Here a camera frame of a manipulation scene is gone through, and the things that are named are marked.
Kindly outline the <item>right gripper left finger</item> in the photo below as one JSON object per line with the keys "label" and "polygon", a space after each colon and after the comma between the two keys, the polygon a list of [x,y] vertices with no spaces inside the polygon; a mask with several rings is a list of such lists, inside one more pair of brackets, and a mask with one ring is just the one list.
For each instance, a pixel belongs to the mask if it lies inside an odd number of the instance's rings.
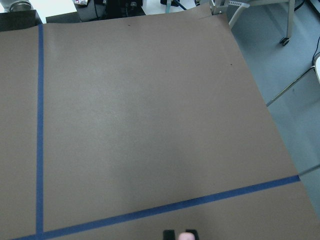
{"label": "right gripper left finger", "polygon": [[163,240],[176,240],[176,234],[174,229],[166,229],[162,232]]}

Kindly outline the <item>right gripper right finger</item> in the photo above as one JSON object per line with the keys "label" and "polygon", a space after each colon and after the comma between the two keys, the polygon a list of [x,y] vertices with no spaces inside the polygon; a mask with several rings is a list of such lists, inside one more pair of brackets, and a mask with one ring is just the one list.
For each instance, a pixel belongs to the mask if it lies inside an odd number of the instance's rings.
{"label": "right gripper right finger", "polygon": [[195,240],[199,240],[199,234],[196,229],[186,229],[185,232],[193,233],[195,235]]}

